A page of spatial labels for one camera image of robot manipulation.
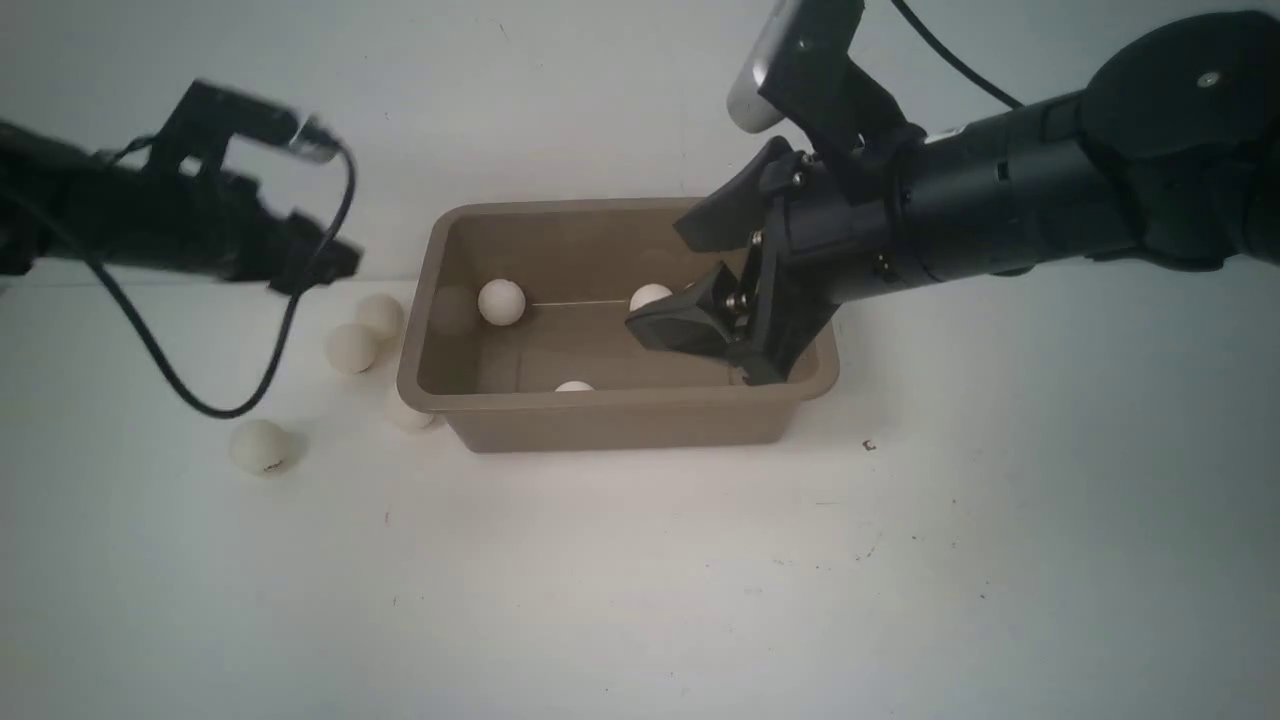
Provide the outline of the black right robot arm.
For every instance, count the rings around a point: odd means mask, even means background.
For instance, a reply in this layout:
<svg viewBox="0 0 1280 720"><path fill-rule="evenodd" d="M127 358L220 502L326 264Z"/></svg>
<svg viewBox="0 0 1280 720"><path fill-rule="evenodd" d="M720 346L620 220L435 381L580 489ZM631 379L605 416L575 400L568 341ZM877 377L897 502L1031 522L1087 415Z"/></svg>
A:
<svg viewBox="0 0 1280 720"><path fill-rule="evenodd" d="M733 123L791 120L675 223L745 250L632 310L641 346L788 379L837 309L1071 259L1216 272L1277 263L1279 26L1217 12L1158 27L1080 91L928 135L849 49L861 1L780 1L733 82Z"/></svg>

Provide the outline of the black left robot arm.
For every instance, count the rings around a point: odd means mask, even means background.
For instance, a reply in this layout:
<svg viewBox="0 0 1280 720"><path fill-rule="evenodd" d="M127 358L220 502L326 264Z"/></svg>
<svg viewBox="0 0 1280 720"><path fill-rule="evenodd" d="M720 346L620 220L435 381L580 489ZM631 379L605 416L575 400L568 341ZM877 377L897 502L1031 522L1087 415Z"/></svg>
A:
<svg viewBox="0 0 1280 720"><path fill-rule="evenodd" d="M278 293L352 277L361 249L300 211L273 213L234 172L109 165L3 124L3 274L42 258L265 283Z"/></svg>

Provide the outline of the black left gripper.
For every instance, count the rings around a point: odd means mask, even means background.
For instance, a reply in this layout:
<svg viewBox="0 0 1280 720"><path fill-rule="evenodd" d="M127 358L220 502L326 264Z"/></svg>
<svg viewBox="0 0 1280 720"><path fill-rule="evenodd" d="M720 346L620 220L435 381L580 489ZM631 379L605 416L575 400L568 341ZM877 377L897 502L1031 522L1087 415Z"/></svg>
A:
<svg viewBox="0 0 1280 720"><path fill-rule="evenodd" d="M280 295L351 278L364 250L312 218L276 215L251 176L200 161L140 168L140 266L225 282L264 282Z"/></svg>

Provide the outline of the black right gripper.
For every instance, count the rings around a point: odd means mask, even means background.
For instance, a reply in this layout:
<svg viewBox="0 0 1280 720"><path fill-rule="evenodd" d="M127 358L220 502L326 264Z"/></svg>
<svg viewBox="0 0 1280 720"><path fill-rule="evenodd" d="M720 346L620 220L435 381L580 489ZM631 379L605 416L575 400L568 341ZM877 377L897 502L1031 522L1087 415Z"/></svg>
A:
<svg viewBox="0 0 1280 720"><path fill-rule="evenodd" d="M769 138L736 176L675 223L694 252L750 249L741 278L723 263L686 290L631 311L646 350L712 360L748 386L785 383L844 304L938 284L942 261L909 220L920 129L851 152Z"/></svg>

